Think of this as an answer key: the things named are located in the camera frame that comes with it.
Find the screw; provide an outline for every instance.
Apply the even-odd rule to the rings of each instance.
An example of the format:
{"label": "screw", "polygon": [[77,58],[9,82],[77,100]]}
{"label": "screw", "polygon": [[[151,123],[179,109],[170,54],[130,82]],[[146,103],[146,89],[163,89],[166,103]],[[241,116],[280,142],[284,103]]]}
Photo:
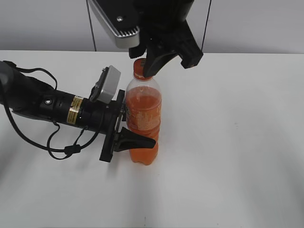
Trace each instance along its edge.
{"label": "screw", "polygon": [[124,19],[123,19],[122,16],[118,16],[118,17],[116,18],[116,20],[117,20],[118,22],[122,22]]}
{"label": "screw", "polygon": [[53,101],[52,101],[51,99],[47,99],[47,100],[44,101],[44,103],[45,103],[46,105],[50,105],[52,102],[53,102]]}

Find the bottle label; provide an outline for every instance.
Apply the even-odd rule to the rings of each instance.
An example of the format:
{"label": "bottle label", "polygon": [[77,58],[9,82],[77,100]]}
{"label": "bottle label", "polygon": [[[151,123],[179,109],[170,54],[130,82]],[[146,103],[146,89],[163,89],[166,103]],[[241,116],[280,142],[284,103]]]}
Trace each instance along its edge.
{"label": "bottle label", "polygon": [[161,124],[162,103],[149,110],[127,108],[128,126],[139,131],[151,130]]}

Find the robotic arm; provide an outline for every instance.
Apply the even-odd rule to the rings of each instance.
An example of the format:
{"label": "robotic arm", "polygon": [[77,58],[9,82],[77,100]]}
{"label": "robotic arm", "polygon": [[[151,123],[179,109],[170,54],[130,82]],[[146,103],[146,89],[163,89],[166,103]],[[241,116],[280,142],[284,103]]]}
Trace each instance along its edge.
{"label": "robotic arm", "polygon": [[130,58],[147,51],[144,77],[156,73],[177,55],[184,68],[203,56],[186,17],[194,0],[90,0],[91,8],[119,48]]}
{"label": "robotic arm", "polygon": [[[147,51],[144,76],[155,75],[166,63],[179,55],[182,66],[196,66],[203,53],[196,44],[186,21],[194,0],[89,0],[91,8],[119,48],[129,48],[130,58],[136,58]],[[113,151],[132,148],[153,148],[155,141],[122,128],[125,121],[124,91],[119,90],[117,100],[112,98],[117,90],[120,72],[113,66],[103,69],[100,79],[93,87],[88,99],[64,91],[25,76],[22,73],[43,71],[42,68],[23,69],[9,61],[0,61],[0,104],[18,135],[30,144],[52,152],[63,152],[66,157],[79,153],[99,133],[106,135],[100,160],[110,162]],[[28,139],[18,129],[10,108],[15,114],[26,118],[44,120],[79,127],[95,132],[85,145],[64,149],[50,148]]]}

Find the black cable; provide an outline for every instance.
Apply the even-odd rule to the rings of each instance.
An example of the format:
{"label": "black cable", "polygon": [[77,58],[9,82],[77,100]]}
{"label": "black cable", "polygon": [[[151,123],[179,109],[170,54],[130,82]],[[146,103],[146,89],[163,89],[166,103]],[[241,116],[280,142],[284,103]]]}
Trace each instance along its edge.
{"label": "black cable", "polygon": [[52,153],[52,151],[51,151],[51,148],[50,148],[51,139],[52,139],[53,136],[60,130],[60,125],[57,124],[56,121],[53,121],[53,124],[54,124],[55,126],[57,126],[58,128],[57,128],[57,130],[54,131],[54,132],[49,136],[49,138],[47,139],[47,152],[48,152],[48,154],[49,154],[52,158],[54,158],[54,159],[56,159],[56,160],[64,160],[64,159],[67,159],[67,158],[71,157],[72,154],[66,155],[66,156],[63,157],[63,158],[58,158],[58,157],[54,156],[53,153]]}
{"label": "black cable", "polygon": [[[48,152],[49,152],[49,151],[51,151],[51,152],[65,152],[64,149],[49,148],[49,147],[40,145],[39,143],[36,143],[36,142],[30,140],[28,137],[26,137],[26,136],[21,132],[21,130],[18,128],[18,126],[17,126],[17,124],[16,124],[16,122],[15,122],[15,120],[14,120],[14,118],[13,118],[11,112],[10,112],[10,107],[9,107],[8,101],[7,101],[7,99],[6,99],[5,92],[4,92],[4,88],[3,88],[3,85],[2,85],[2,81],[1,81],[1,80],[0,80],[0,94],[1,94],[2,100],[3,100],[4,110],[5,110],[5,112],[6,112],[6,115],[7,115],[8,119],[9,119],[10,124],[12,125],[13,129],[15,130],[15,132],[16,132],[24,141],[26,141],[27,143],[29,143],[29,144],[31,144],[31,145],[33,145],[33,146],[36,146],[36,147],[42,149],[42,150],[48,151]],[[87,143],[85,143],[84,145],[82,145],[82,146],[80,147],[81,149],[84,149],[84,148],[88,147],[88,146],[96,139],[96,137],[97,137],[98,134],[99,134],[101,125],[102,125],[102,123],[100,122],[99,127],[98,127],[98,131],[95,132],[95,134],[92,136],[92,138],[91,138]]]}
{"label": "black cable", "polygon": [[207,13],[206,24],[205,24],[205,29],[204,29],[204,36],[203,36],[203,41],[202,41],[202,43],[201,43],[201,49],[200,49],[201,51],[203,51],[203,47],[204,47],[204,43],[205,43],[205,37],[206,37],[206,31],[207,31],[208,20],[209,20],[211,2],[212,2],[212,0],[209,1],[208,13]]}
{"label": "black cable", "polygon": [[[8,104],[8,101],[6,99],[6,96],[5,96],[5,93],[4,93],[4,89],[3,89],[3,85],[2,85],[2,82],[0,80],[0,92],[1,92],[1,96],[2,96],[2,100],[3,100],[3,106],[4,106],[4,109],[5,109],[5,112],[6,112],[6,115],[9,119],[9,122],[10,124],[12,125],[12,127],[14,128],[15,132],[24,140],[26,141],[27,143],[33,145],[33,146],[36,146],[42,150],[45,150],[47,151],[47,147],[43,146],[43,145],[40,145],[32,140],[30,140],[28,137],[26,137],[22,132],[21,130],[18,128],[13,116],[11,115],[11,112],[10,112],[10,108],[9,108],[9,104]],[[53,149],[53,148],[50,148],[51,151],[53,152],[64,152],[63,149]]]}
{"label": "black cable", "polygon": [[90,13],[90,8],[89,8],[89,2],[86,0],[86,9],[87,9],[87,14],[89,16],[89,22],[90,22],[90,28],[91,28],[91,35],[92,35],[92,40],[93,40],[93,45],[94,45],[94,51],[97,51],[96,49],[96,43],[95,43],[95,36],[93,32],[93,26],[92,26],[92,20],[91,20],[91,13]]}
{"label": "black cable", "polygon": [[55,81],[55,90],[57,90],[57,85],[58,85],[57,79],[47,70],[45,70],[43,68],[23,69],[23,68],[19,68],[19,67],[16,67],[15,69],[18,70],[19,72],[26,73],[26,74],[33,73],[35,71],[42,71],[42,72],[46,73],[47,75],[49,75]]}

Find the orange liquid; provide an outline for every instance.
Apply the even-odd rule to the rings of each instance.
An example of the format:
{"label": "orange liquid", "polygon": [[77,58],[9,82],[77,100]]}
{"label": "orange liquid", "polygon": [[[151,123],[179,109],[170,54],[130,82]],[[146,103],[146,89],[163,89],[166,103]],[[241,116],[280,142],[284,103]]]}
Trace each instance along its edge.
{"label": "orange liquid", "polygon": [[158,153],[158,134],[161,125],[161,93],[151,87],[141,86],[126,94],[127,125],[137,134],[153,138],[156,141],[152,149],[131,149],[133,162],[150,165]]}

